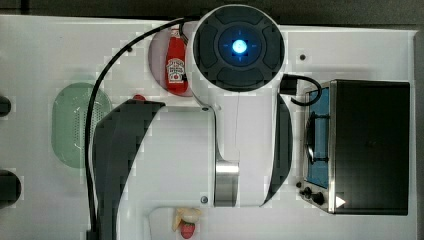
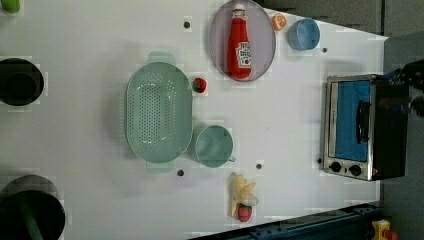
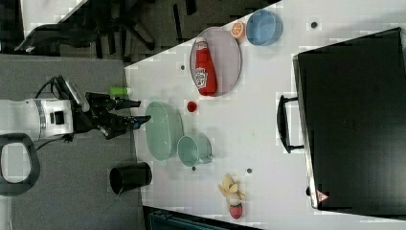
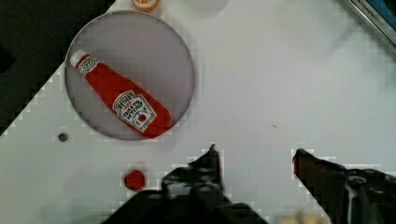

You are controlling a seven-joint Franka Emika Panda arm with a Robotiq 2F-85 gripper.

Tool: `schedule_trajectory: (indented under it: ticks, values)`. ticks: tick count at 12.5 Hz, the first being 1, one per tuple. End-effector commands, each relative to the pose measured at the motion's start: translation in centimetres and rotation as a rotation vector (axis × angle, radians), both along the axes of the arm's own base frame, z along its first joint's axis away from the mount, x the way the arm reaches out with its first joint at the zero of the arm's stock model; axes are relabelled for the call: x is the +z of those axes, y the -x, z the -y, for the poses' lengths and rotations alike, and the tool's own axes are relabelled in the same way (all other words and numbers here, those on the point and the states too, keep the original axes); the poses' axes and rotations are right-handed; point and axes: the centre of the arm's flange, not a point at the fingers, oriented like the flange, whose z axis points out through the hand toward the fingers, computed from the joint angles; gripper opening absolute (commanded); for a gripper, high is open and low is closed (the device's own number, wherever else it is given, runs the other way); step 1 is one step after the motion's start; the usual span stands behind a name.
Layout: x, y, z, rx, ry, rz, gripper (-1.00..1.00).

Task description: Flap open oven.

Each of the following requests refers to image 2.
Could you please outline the black robot base upper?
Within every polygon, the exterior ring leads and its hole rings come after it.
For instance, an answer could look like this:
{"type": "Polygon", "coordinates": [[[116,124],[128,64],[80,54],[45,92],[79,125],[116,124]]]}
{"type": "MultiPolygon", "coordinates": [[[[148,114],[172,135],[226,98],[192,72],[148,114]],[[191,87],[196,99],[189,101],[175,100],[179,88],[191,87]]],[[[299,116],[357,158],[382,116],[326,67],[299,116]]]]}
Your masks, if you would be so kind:
{"type": "Polygon", "coordinates": [[[11,106],[36,101],[44,89],[41,71],[30,61],[8,58],[0,62],[0,100],[11,106]]]}

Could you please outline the black robot base lower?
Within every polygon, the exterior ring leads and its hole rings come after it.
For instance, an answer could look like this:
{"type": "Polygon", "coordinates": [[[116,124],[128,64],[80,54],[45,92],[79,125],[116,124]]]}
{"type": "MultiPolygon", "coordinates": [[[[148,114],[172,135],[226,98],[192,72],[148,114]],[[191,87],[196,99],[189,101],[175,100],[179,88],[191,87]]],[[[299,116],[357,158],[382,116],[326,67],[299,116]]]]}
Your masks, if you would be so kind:
{"type": "Polygon", "coordinates": [[[1,191],[1,240],[60,240],[66,213],[56,186],[38,175],[18,177],[1,191]]]}

